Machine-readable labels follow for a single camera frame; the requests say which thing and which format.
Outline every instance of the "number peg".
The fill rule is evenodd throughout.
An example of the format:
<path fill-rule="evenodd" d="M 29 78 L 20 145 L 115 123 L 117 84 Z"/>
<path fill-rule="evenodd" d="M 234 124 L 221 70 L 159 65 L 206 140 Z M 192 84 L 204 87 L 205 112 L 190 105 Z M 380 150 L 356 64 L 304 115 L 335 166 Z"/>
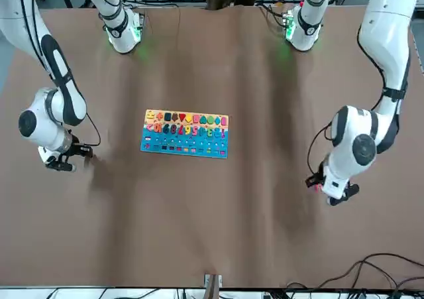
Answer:
<path fill-rule="evenodd" d="M 147 119 L 153 119 L 154 118 L 154 112 L 152 110 L 147 111 L 146 118 Z"/>
<path fill-rule="evenodd" d="M 157 133 L 162 132 L 162 125 L 160 123 L 154 124 L 154 132 L 157 132 Z"/>

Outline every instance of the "power cord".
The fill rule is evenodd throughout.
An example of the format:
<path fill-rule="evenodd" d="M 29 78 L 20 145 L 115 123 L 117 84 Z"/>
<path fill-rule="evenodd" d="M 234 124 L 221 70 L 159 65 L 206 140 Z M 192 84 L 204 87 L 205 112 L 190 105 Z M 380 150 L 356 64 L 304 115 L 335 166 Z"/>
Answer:
<path fill-rule="evenodd" d="M 281 15 L 280 13 L 274 12 L 271 8 L 271 6 L 266 6 L 263 2 L 259 2 L 256 4 L 256 6 L 262 7 L 264 8 L 267 12 L 269 12 L 270 14 L 272 14 L 275 17 L 279 17 L 279 18 L 283 18 L 283 15 Z"/>
<path fill-rule="evenodd" d="M 56 288 L 55 290 L 53 290 L 47 297 L 46 297 L 46 299 L 51 299 L 51 297 L 53 297 L 53 295 L 55 294 L 55 293 L 57 293 L 59 291 L 59 288 Z"/>
<path fill-rule="evenodd" d="M 102 299 L 103 295 L 105 294 L 106 291 L 108 291 L 108 289 L 109 288 L 105 288 L 98 299 Z"/>
<path fill-rule="evenodd" d="M 324 131 L 324 135 L 325 135 L 325 131 L 331 126 L 331 122 L 326 125 L 325 127 L 323 127 L 321 130 L 318 131 L 318 133 L 314 136 L 314 138 L 312 139 L 311 144 L 309 145 L 309 148 L 307 150 L 307 156 L 306 156 L 306 163 L 307 163 L 307 167 L 309 168 L 309 171 L 311 171 L 312 174 L 314 174 L 315 172 L 312 170 L 312 166 L 311 166 L 311 162 L 310 162 L 310 156 L 311 156 L 311 151 L 312 151 L 312 146 L 315 143 L 315 141 L 317 140 L 318 136 Z"/>
<path fill-rule="evenodd" d="M 293 294 L 291 295 L 291 297 L 290 297 L 290 299 L 293 299 L 293 297 L 294 297 L 294 295 L 296 294 L 296 293 L 298 293 L 298 292 L 309 292 L 309 294 L 311 294 L 312 292 L 314 292 L 314 291 L 316 291 L 316 290 L 319 290 L 319 289 L 322 289 L 322 287 L 324 287 L 326 284 L 328 284 L 329 282 L 332 282 L 332 281 L 335 281 L 335 280 L 339 280 L 339 279 L 342 279 L 342 278 L 345 278 L 346 276 L 348 276 L 352 271 L 353 271 L 353 269 L 356 267 L 356 266 L 358 266 L 359 265 L 359 267 L 358 267 L 358 271 L 356 272 L 356 276 L 355 276 L 355 278 L 354 278 L 354 282 L 353 282 L 353 284 L 352 284 L 352 286 L 350 287 L 350 289 L 351 290 L 353 290 L 354 289 L 354 287 L 356 286 L 356 283 L 358 282 L 358 279 L 359 279 L 359 276 L 360 276 L 360 273 L 361 273 L 361 271 L 362 271 L 362 268 L 363 268 L 363 266 L 364 265 L 368 265 L 368 266 L 370 266 L 370 267 L 373 267 L 373 268 L 375 268 L 376 270 L 378 270 L 380 273 L 382 273 L 387 279 L 388 279 L 388 282 L 390 283 L 390 287 L 394 290 L 393 292 L 392 292 L 392 295 L 390 295 L 390 298 L 392 298 L 392 299 L 396 299 L 396 298 L 400 298 L 400 295 L 399 295 L 399 293 L 400 293 L 400 290 L 402 290 L 400 287 L 401 286 L 403 286 L 404 284 L 406 284 L 406 283 L 408 283 L 408 282 L 411 282 L 411 281 L 414 281 L 414 280 L 424 280 L 424 276 L 416 276 L 416 277 L 411 277 L 411 278 L 407 278 L 407 279 L 405 279 L 405 280 L 403 280 L 403 281 L 401 281 L 401 282 L 396 282 L 395 280 L 394 280 L 394 278 L 390 275 L 390 274 L 388 274 L 385 270 L 383 270 L 383 269 L 381 269 L 380 267 L 378 267 L 378 266 L 376 266 L 375 264 L 373 264 L 373 263 L 370 263 L 369 261 L 367 261 L 367 259 L 370 259 L 370 258 L 373 258 L 373 257 L 395 257 L 395 258 L 398 258 L 398 259 L 401 259 L 401 260 L 404 260 L 404 261 L 407 261 L 407 262 L 409 262 L 409 263 L 411 263 L 411 264 L 413 264 L 413 265 L 416 265 L 416 266 L 419 266 L 419 267 L 421 267 L 421 268 L 423 268 L 424 269 L 424 264 L 423 263 L 420 263 L 420 262 L 418 262 L 418 261 L 414 261 L 414 260 L 412 260 L 412 259 L 409 259 L 409 258 L 407 258 L 407 257 L 405 257 L 405 256 L 401 256 L 401 255 L 398 255 L 398 254 L 394 254 L 394 253 L 373 253 L 373 254 L 370 254 L 370 255 L 368 255 L 368 256 L 365 256 L 361 261 L 357 261 L 357 262 L 355 262 L 344 274 L 342 274 L 342 275 L 340 275 L 340 276 L 337 276 L 337 277 L 333 277 L 333 278 L 329 278 L 329 279 L 327 279 L 327 280 L 325 280 L 324 282 L 322 282 L 319 286 L 317 286 L 316 288 L 312 288 L 312 289 L 310 289 L 310 288 L 308 288 L 308 287 L 306 287 L 304 284 L 302 284 L 302 283 L 299 283 L 299 282 L 291 282 L 291 283 L 289 283 L 287 286 L 286 286 L 286 288 L 290 288 L 291 286 L 301 286 L 303 289 L 297 289 L 297 290 L 294 290 L 294 292 L 293 292 Z M 359 296 L 362 294 L 362 293 L 364 293 L 365 294 L 365 292 L 364 291 L 362 291 L 361 293 L 352 293 L 352 294 L 349 294 L 349 296 L 348 296 L 348 299 L 359 299 Z M 420 294 L 420 293 L 416 293 L 420 298 L 422 298 L 422 295 Z"/>

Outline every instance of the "green led light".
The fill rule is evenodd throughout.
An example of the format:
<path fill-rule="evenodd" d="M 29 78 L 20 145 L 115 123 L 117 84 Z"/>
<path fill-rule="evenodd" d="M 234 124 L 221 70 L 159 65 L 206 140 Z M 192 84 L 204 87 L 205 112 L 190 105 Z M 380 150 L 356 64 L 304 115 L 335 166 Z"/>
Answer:
<path fill-rule="evenodd" d="M 292 40 L 295 29 L 296 29 L 296 23 L 292 21 L 289 27 L 286 29 L 287 40 Z"/>
<path fill-rule="evenodd" d="M 134 36 L 135 40 L 140 40 L 140 30 L 139 29 L 132 29 L 132 35 Z"/>

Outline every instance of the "colorful puzzle piece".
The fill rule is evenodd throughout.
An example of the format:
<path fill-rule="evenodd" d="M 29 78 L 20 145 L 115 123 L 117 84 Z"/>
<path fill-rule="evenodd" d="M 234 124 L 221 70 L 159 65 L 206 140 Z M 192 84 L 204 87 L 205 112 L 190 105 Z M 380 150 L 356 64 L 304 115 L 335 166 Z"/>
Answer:
<path fill-rule="evenodd" d="M 227 115 L 148 109 L 145 118 L 141 151 L 228 157 Z"/>

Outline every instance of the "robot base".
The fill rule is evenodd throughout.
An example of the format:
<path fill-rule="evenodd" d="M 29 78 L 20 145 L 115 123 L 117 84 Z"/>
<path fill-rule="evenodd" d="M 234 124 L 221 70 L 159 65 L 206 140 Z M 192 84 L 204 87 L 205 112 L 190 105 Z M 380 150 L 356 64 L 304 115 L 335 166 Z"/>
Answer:
<path fill-rule="evenodd" d="M 144 15 L 138 14 L 131 9 L 125 9 L 128 15 L 128 25 L 122 32 L 121 37 L 115 38 L 106 30 L 109 42 L 120 54 L 127 54 L 141 41 L 144 28 Z"/>
<path fill-rule="evenodd" d="M 303 29 L 299 25 L 297 14 L 300 11 L 300 6 L 296 6 L 293 9 L 293 21 L 295 23 L 295 29 L 293 32 L 293 37 L 289 39 L 289 42 L 293 45 L 295 49 L 300 52 L 306 52 L 312 48 L 315 42 L 318 40 L 319 31 L 321 30 L 321 25 L 318 29 L 310 36 L 306 35 Z"/>

